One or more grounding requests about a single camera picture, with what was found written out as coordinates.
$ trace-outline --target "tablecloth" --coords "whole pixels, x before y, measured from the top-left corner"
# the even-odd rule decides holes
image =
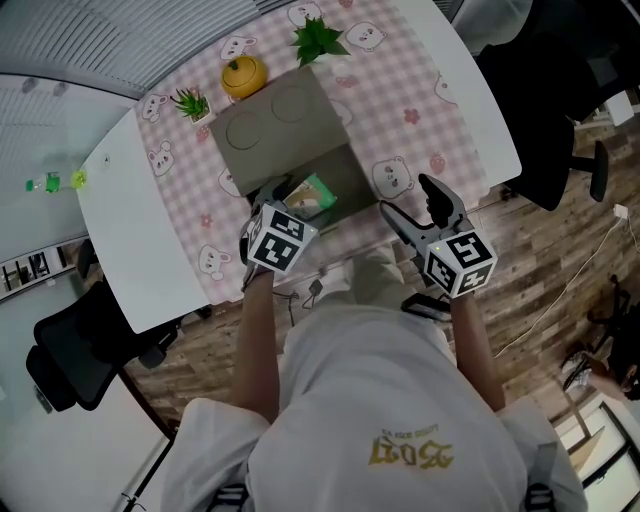
[[[386,0],[317,0],[288,5],[207,47],[153,88],[136,106],[138,125],[175,232],[212,304],[241,297],[238,253],[249,206],[239,197],[208,126],[183,118],[170,96],[197,89],[214,112],[233,108],[220,86],[223,66],[242,53],[260,57],[269,80],[298,66],[293,33],[306,16],[343,30],[349,57],[311,66],[332,100],[378,197],[429,221],[417,176],[438,177],[467,208],[486,195],[480,159],[445,77],[398,10]],[[294,270],[276,282],[395,239],[371,207],[318,237]]]

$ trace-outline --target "potted plant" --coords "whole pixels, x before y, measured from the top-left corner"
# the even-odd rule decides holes
[[[325,27],[322,18],[307,18],[304,28],[295,31],[298,40],[291,46],[298,47],[300,67],[313,62],[322,55],[350,55],[338,42],[342,31]]]
[[[181,91],[176,90],[178,99],[171,96],[171,101],[176,105],[176,108],[182,112],[184,117],[191,119],[191,122],[195,125],[204,124],[210,120],[211,107],[209,106],[209,100],[206,96],[201,95],[198,91],[189,91],[187,89]]]

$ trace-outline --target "wooden floor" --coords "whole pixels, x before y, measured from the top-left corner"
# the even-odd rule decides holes
[[[562,203],[554,212],[522,197],[502,202],[496,188],[471,216],[488,234],[499,256],[489,285],[477,293],[494,354],[527,331],[558,298],[614,225],[615,203],[629,207],[633,226],[640,234],[640,123],[634,119],[622,129],[578,132],[576,154],[590,156],[597,139],[604,140],[611,162],[604,202],[596,203],[589,196],[589,175],[572,173]],[[402,257],[407,252],[399,245],[395,249],[405,280],[424,288],[412,265]],[[618,275],[632,297],[634,292],[640,297],[640,279],[635,277],[639,263],[628,226],[619,226],[555,308],[529,335],[497,358],[509,402],[530,395],[552,421],[566,413],[568,404],[558,384],[559,364],[573,343],[594,341],[603,332],[587,322],[586,314],[593,309],[608,315],[612,274]],[[296,320],[306,313],[300,308],[304,298],[293,303]],[[281,341],[289,325],[286,301],[275,299],[274,304]],[[195,397],[226,399],[241,304],[214,310],[208,321],[184,326],[184,338],[171,346],[159,368],[149,371],[137,361],[127,366],[144,396],[165,419],[178,419]],[[580,401],[588,394],[576,392],[572,396]]]

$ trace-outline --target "office chair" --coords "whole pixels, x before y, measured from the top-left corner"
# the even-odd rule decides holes
[[[522,164],[522,173],[506,185],[546,210],[557,208],[569,170],[589,172],[591,196],[602,201],[607,188],[609,157],[601,142],[594,157],[573,156],[574,127],[566,117],[571,88],[558,91],[555,70],[570,70],[575,80],[594,84],[589,66],[554,35],[544,33],[523,50],[488,46],[477,59],[500,107]]]
[[[521,31],[500,46],[521,55],[543,34],[553,36],[558,51],[574,54],[589,70],[576,75],[571,66],[548,63],[549,85],[562,112],[575,121],[640,82],[640,25],[621,0],[533,0]],[[562,64],[565,59],[555,60]]]
[[[94,410],[113,378],[131,359],[146,367],[162,362],[177,338],[179,320],[133,332],[106,282],[99,281],[71,306],[39,321],[37,346],[27,370],[57,411],[78,403]]]

